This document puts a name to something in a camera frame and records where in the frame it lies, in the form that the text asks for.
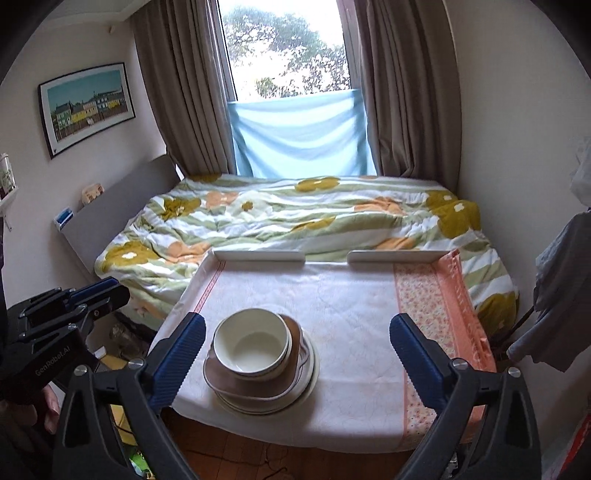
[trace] white plate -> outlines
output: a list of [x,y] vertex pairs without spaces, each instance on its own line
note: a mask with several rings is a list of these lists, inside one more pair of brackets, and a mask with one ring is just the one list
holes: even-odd
[[300,374],[300,380],[295,385],[293,390],[287,394],[285,397],[279,398],[277,401],[273,402],[244,402],[239,401],[235,398],[227,398],[223,395],[216,394],[218,398],[221,400],[222,405],[227,407],[235,412],[240,412],[246,415],[269,415],[272,413],[278,413],[281,410],[285,410],[288,407],[294,407],[296,404],[302,403],[305,399],[307,399],[314,386],[316,385],[316,381],[318,380],[318,376],[320,373],[320,362],[318,357],[318,352],[314,346],[314,343],[310,340],[310,337],[306,332],[304,333],[304,340],[308,344],[310,348],[310,358],[306,362],[302,372]]

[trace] picture frame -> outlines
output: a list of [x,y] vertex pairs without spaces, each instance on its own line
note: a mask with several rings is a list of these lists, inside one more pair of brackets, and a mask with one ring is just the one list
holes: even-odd
[[38,94],[51,158],[135,118],[124,62],[62,75],[39,85]]

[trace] black cable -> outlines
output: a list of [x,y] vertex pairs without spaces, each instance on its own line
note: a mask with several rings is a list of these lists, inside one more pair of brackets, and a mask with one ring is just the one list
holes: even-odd
[[274,458],[272,460],[269,459],[269,451],[268,451],[268,447],[265,447],[265,460],[262,463],[252,463],[252,462],[245,462],[244,460],[230,460],[229,458],[225,458],[224,456],[220,456],[220,455],[213,455],[211,453],[203,453],[203,452],[198,452],[197,450],[191,450],[188,448],[182,448],[183,452],[190,452],[190,453],[195,453],[197,455],[203,455],[209,458],[215,458],[217,460],[221,460],[222,462],[229,462],[229,463],[234,463],[235,465],[248,465],[248,466],[253,466],[253,467],[257,467],[260,468],[262,466],[267,466],[269,467],[271,471],[271,473],[269,475],[267,475],[266,477],[264,477],[262,480],[269,480],[271,478],[273,478],[274,476],[276,476],[279,473],[288,473],[287,471],[287,467],[282,466],[279,469],[275,470],[272,466],[271,466],[271,462],[281,462],[283,459],[287,458],[289,455],[289,449],[285,448],[285,455],[279,457],[279,458]]

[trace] white wall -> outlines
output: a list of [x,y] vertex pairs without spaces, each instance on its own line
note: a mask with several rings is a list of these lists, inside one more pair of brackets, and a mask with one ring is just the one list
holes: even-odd
[[[460,194],[532,303],[535,258],[584,207],[569,191],[578,140],[591,135],[591,82],[529,0],[446,0],[462,89]],[[528,358],[543,443],[574,421],[591,390],[591,350],[562,374]]]
[[[124,61],[136,118],[50,159],[39,114],[37,86],[88,67]],[[127,23],[112,34],[99,24],[37,31],[0,86],[0,151],[9,154],[19,187],[8,212],[2,271],[8,305],[55,286],[88,283],[78,260],[53,225],[63,208],[78,209],[84,187],[105,188],[139,162],[165,151],[156,127]]]

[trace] wooden floor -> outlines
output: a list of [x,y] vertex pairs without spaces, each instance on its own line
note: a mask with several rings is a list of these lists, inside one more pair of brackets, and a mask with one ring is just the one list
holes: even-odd
[[410,456],[410,452],[352,455],[273,445],[203,425],[171,409],[163,412],[163,420],[202,480],[391,480]]

